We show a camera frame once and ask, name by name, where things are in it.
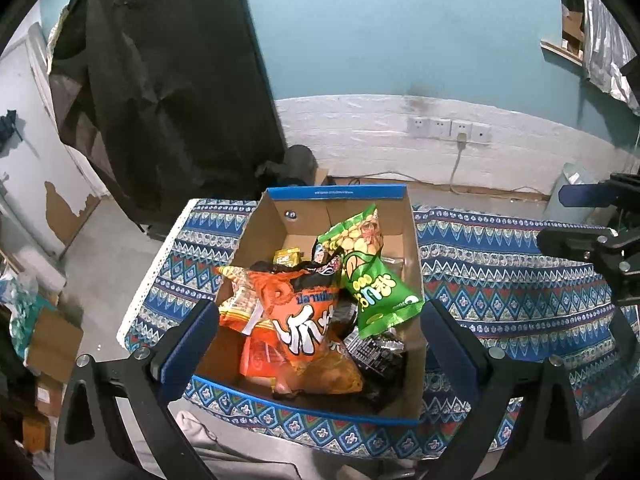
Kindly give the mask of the green peanut snack bag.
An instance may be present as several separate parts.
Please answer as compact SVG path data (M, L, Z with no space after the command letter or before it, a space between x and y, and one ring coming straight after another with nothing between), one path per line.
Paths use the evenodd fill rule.
M357 326L362 338L385 333L421 313L424 298L411 289L382 259L384 236L378 207L334 224L318 236L314 261L341 260L341 286L358 307Z

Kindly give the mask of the orange squid snack bag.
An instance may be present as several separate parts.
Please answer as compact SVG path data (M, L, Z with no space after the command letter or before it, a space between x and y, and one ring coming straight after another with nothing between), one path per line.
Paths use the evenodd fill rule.
M341 260L298 266L258 262L248 271L274 333L247 336L240 373L274 396L360 393L363 378L332 325Z

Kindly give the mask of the grey waste bin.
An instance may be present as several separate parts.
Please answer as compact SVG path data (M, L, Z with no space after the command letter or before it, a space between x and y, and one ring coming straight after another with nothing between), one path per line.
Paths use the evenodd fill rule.
M565 223L586 223L593 207L579 207L575 188L596 184L597 180L576 162L567 162L556 179L548 204L544 208L544 219Z

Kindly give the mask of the blue patterned tablecloth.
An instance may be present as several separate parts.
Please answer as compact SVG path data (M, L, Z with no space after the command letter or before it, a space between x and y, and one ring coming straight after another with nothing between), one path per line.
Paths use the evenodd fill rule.
M251 200L201 198L186 205L122 319L122 348L156 344L196 300L218 292L212 267L231 260L254 209ZM589 264L541 255L540 221L426 205L415 206L413 215L427 296L485 346L523 361L559 356L585 418L626 391L637 371L623 363L608 328L615 311L608 286ZM470 411L434 358L426 361L414 425L288 408L202 373L184 395L234 426L364 458L435 458Z

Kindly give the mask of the brown boxes on floor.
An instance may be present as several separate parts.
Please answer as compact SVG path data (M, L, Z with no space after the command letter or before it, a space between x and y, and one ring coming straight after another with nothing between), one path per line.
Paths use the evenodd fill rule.
M50 448L51 422L62 411L64 389L70 380L84 332L58 311L38 315L25 356L36 374L35 413L23 417L23 445L27 453Z

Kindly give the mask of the black printed snack packet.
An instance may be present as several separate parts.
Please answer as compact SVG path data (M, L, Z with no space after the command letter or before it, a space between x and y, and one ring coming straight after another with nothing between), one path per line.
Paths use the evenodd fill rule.
M392 377L406 369L405 345L393 332L362 338L355 327L343 342L348 354L363 374Z

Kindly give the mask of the small cardboard box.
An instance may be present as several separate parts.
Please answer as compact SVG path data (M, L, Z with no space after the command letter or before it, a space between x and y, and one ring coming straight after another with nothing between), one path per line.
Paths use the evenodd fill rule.
M314 186L325 185L329 177L329 170L318 168L314 174Z

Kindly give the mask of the blue cardboard box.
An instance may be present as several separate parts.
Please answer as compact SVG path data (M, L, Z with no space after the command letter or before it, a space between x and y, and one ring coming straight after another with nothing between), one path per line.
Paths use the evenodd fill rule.
M287 408L418 418L425 300L405 188L265 192L214 274L201 377Z

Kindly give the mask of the black cylindrical device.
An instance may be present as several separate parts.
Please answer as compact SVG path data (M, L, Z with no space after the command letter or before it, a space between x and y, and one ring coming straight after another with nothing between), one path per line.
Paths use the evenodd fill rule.
M316 180L318 162L310 148L302 144L290 146L280 162L268 160L260 165L255 177L264 188L311 186Z

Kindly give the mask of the black hanging cloth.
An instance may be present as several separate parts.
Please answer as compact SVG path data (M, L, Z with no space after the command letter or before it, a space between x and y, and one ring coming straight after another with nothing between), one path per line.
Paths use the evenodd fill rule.
M70 0L49 81L60 139L137 224L254 200L285 152L246 0Z

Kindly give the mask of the white wall socket strip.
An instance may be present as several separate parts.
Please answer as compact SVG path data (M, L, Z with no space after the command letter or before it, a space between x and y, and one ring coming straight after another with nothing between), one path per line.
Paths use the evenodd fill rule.
M409 136L424 139L457 142L463 139L468 143L489 145L492 142L491 126L480 122L467 122L462 119L444 119L437 117L409 116L407 119Z

